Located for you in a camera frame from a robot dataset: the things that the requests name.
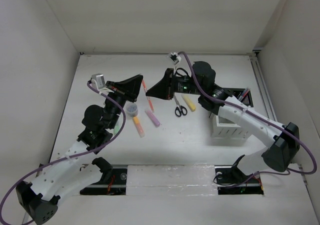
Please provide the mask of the orange highlighter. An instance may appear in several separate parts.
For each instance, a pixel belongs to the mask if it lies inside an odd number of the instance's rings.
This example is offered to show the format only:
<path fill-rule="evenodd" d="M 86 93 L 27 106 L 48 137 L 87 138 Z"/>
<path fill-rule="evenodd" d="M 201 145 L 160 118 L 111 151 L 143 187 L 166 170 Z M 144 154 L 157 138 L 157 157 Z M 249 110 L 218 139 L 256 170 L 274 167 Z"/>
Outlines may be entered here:
<path fill-rule="evenodd" d="M 137 132 L 138 132 L 139 136 L 141 138 L 143 138 L 145 136 L 145 132 L 143 130 L 143 127 L 142 127 L 142 125 L 140 123 L 139 118 L 137 116 L 134 116 L 132 119 L 133 119 L 133 123 L 134 123 L 134 125 L 135 125 L 135 127 L 137 129 Z"/>

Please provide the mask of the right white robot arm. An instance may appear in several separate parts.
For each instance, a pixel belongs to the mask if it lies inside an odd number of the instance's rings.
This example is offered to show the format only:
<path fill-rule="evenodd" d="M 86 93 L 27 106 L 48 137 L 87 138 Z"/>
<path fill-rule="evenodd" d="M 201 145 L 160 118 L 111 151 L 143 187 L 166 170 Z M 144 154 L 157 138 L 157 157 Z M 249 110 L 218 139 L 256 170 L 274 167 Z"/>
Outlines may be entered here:
<path fill-rule="evenodd" d="M 179 76 L 166 69 L 163 78 L 147 91 L 147 96 L 173 99 L 176 93 L 198 95 L 198 103 L 207 111 L 227 119 L 258 138 L 264 148 L 240 156 L 228 173 L 237 182 L 249 175 L 272 169 L 285 172 L 300 149 L 299 128 L 294 123 L 283 125 L 257 113 L 241 103 L 230 91 L 215 83 L 216 72 L 205 61 L 196 61 L 190 76 Z"/>

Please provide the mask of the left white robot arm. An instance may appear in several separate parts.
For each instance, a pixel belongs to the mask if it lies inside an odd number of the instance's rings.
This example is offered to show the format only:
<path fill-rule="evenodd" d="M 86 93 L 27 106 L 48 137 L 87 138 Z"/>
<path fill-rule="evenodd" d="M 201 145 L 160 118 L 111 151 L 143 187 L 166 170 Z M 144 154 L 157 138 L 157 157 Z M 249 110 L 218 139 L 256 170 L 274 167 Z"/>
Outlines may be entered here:
<path fill-rule="evenodd" d="M 107 183 L 112 178 L 113 166 L 98 153 L 113 140 L 120 115 L 126 102 L 136 102 L 143 76 L 138 74 L 119 82 L 107 81 L 103 88 L 104 106 L 90 105 L 81 123 L 84 130 L 63 157 L 42 170 L 34 180 L 21 181 L 15 190 L 20 205 L 37 225 L 48 222 L 63 201 L 78 194 L 93 183 Z"/>

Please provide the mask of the yellow highlighter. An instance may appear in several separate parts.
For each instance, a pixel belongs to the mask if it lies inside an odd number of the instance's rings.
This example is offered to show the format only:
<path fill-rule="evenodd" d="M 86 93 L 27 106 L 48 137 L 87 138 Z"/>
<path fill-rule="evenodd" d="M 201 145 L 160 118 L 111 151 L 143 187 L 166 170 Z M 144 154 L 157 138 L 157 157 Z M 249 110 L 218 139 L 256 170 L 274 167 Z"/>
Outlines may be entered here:
<path fill-rule="evenodd" d="M 190 97 L 186 94 L 182 94 L 181 97 L 185 101 L 187 106 L 189 107 L 190 111 L 194 112 L 196 110 L 196 105 L 193 103 L 193 101 L 190 99 Z"/>

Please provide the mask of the paper clip jar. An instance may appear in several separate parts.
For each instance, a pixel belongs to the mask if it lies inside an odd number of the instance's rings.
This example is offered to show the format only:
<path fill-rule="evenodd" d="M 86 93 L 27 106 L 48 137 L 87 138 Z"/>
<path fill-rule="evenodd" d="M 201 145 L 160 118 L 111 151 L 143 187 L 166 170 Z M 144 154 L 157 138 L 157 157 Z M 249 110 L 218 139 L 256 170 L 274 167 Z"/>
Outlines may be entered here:
<path fill-rule="evenodd" d="M 129 118 L 137 117 L 139 114 L 138 106 L 135 103 L 130 102 L 125 106 L 125 112 Z"/>

